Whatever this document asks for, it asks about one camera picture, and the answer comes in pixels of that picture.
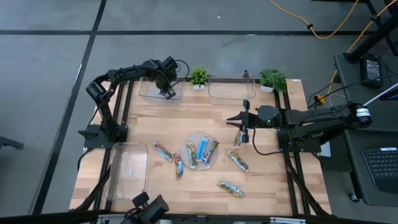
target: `clear plastic bin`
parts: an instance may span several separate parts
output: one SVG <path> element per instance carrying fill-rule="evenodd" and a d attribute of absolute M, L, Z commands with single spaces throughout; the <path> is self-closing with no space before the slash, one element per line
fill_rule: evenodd
<path fill-rule="evenodd" d="M 107 200 L 132 200 L 146 190 L 149 154 L 144 143 L 121 142 L 112 147 Z"/>
<path fill-rule="evenodd" d="M 185 89 L 185 79 L 184 77 L 178 77 L 174 81 L 171 82 L 173 86 L 173 90 L 175 92 L 175 96 L 169 100 L 180 100 L 181 96 L 183 95 Z M 139 80 L 139 87 L 138 87 L 138 95 L 146 96 L 149 98 L 160 98 L 166 100 L 164 95 L 160 94 L 160 90 L 156 87 L 155 82 L 150 82 L 147 77 L 141 77 Z"/>
<path fill-rule="evenodd" d="M 208 91 L 214 105 L 242 105 L 256 96 L 256 82 L 248 73 L 245 78 L 209 77 Z"/>

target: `potted plant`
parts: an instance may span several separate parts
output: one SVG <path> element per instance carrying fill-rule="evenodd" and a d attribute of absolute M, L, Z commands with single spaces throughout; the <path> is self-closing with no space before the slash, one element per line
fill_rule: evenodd
<path fill-rule="evenodd" d="M 286 76 L 278 70 L 265 69 L 260 72 L 261 91 L 270 93 L 273 90 L 286 92 Z"/>
<path fill-rule="evenodd" d="M 204 90 L 209 72 L 205 67 L 196 66 L 192 71 L 191 83 L 194 90 Z"/>

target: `white pot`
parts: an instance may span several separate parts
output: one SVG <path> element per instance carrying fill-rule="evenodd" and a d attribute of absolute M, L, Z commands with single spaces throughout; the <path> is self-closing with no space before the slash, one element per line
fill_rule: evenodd
<path fill-rule="evenodd" d="M 270 93 L 274 90 L 273 87 L 269 87 L 269 86 L 261 86 L 261 91 L 266 92 L 266 93 Z"/>
<path fill-rule="evenodd" d="M 204 86 L 204 85 L 194 85 L 194 86 L 193 86 L 193 89 L 194 89 L 194 90 L 204 90 L 204 89 L 205 89 L 205 86 Z"/>

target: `wrapped snack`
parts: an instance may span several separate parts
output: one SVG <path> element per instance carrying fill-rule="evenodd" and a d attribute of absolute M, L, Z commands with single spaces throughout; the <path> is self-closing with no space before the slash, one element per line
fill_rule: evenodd
<path fill-rule="evenodd" d="M 204 162 L 205 164 L 209 164 L 209 163 L 210 163 L 210 157 L 211 157 L 212 153 L 213 153 L 214 151 L 216 151 L 217 146 L 218 146 L 218 141 L 215 141 L 215 140 L 214 140 L 214 141 L 211 143 L 211 148 L 210 148 L 210 150 L 207 152 L 206 156 L 203 158 L 203 162 Z"/>
<path fill-rule="evenodd" d="M 154 143 L 154 148 L 156 149 L 156 151 L 167 161 L 171 162 L 173 160 L 173 155 L 171 153 L 169 153 L 168 150 L 166 150 L 166 148 L 161 145 L 160 142 L 156 141 Z"/>
<path fill-rule="evenodd" d="M 229 158 L 231 158 L 235 162 L 235 164 L 238 165 L 239 168 L 241 168 L 245 172 L 249 171 L 249 166 L 233 151 L 229 151 L 228 155 Z"/>
<path fill-rule="evenodd" d="M 197 162 L 201 162 L 203 160 L 203 155 L 206 151 L 207 142 L 208 142 L 207 138 L 203 138 L 201 140 L 200 147 L 199 147 L 198 154 L 197 154 Z"/>
<path fill-rule="evenodd" d="M 175 173 L 177 178 L 182 177 L 183 170 L 182 170 L 182 161 L 180 156 L 177 153 L 174 153 L 174 162 L 175 162 Z"/>
<path fill-rule="evenodd" d="M 241 130 L 238 131 L 238 134 L 235 137 L 233 149 L 239 149 L 241 147 L 243 134 L 244 134 L 243 131 Z"/>
<path fill-rule="evenodd" d="M 191 168 L 194 168 L 196 166 L 198 166 L 197 162 L 196 162 L 196 150 L 195 150 L 195 146 L 193 145 L 192 142 L 187 144 L 188 147 L 188 155 L 189 155 L 189 164 Z"/>
<path fill-rule="evenodd" d="M 241 189 L 239 189 L 239 187 L 230 184 L 230 183 L 226 183 L 226 182 L 219 182 L 217 184 L 217 186 L 221 187 L 222 189 L 228 191 L 231 195 L 237 197 L 237 198 L 243 198 L 244 194 L 243 191 Z"/>

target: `desk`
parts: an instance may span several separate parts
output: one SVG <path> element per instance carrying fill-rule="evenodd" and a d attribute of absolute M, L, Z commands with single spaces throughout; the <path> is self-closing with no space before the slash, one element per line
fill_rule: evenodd
<path fill-rule="evenodd" d="M 382 56 L 383 61 L 392 71 L 398 71 L 398 57 Z M 359 64 L 348 63 L 343 55 L 335 56 L 338 73 L 344 85 L 360 82 Z M 398 82 L 398 77 L 391 77 L 392 84 Z M 371 98 L 388 88 L 389 82 L 384 79 L 382 90 L 375 90 L 361 85 L 355 85 L 345 89 L 347 101 L 366 103 Z M 374 186 L 371 175 L 361 154 L 361 150 L 372 147 L 398 146 L 398 101 L 375 100 L 369 106 L 373 117 L 373 123 L 364 130 L 347 130 L 343 137 L 346 143 L 346 151 L 350 157 L 354 188 L 357 196 L 361 197 L 368 205 L 398 206 L 398 195 L 380 192 Z"/>
<path fill-rule="evenodd" d="M 238 114 L 243 109 L 242 106 L 212 105 L 208 91 L 193 90 L 191 85 L 187 85 L 180 103 L 147 99 L 139 96 L 138 84 L 139 82 L 134 82 L 133 86 L 127 119 L 127 142 L 143 142 L 148 147 L 150 165 L 146 191 L 151 199 L 161 194 L 170 207 L 169 213 L 173 214 L 292 215 L 282 154 L 260 156 L 250 142 L 238 151 L 249 166 L 248 173 L 241 171 L 226 154 L 231 150 L 238 130 L 226 125 L 225 119 Z M 292 109 L 306 110 L 301 81 L 287 80 L 287 86 Z M 274 94 L 263 93 L 259 89 L 257 84 L 256 96 L 251 100 L 252 113 L 260 105 L 275 106 Z M 99 121 L 100 118 L 96 117 L 95 123 Z M 192 171 L 184 167 L 183 177 L 176 180 L 174 163 L 161 158 L 152 144 L 158 140 L 171 153 L 178 152 L 184 139 L 197 131 L 208 133 L 220 142 L 217 161 L 206 171 Z M 278 151 L 276 130 L 258 129 L 256 146 L 261 152 Z M 94 149 L 83 158 L 70 208 L 79 206 L 96 185 L 103 154 L 103 149 Z M 311 154 L 302 154 L 301 158 L 308 189 L 323 209 L 330 212 L 318 160 Z M 234 198 L 224 192 L 216 186 L 221 180 L 241 187 L 246 197 Z M 295 192 L 302 212 L 300 192 L 297 188 Z M 103 206 L 104 199 L 101 200 L 101 207 Z M 113 212 L 125 212 L 132 206 L 131 202 L 113 201 L 111 209 Z"/>

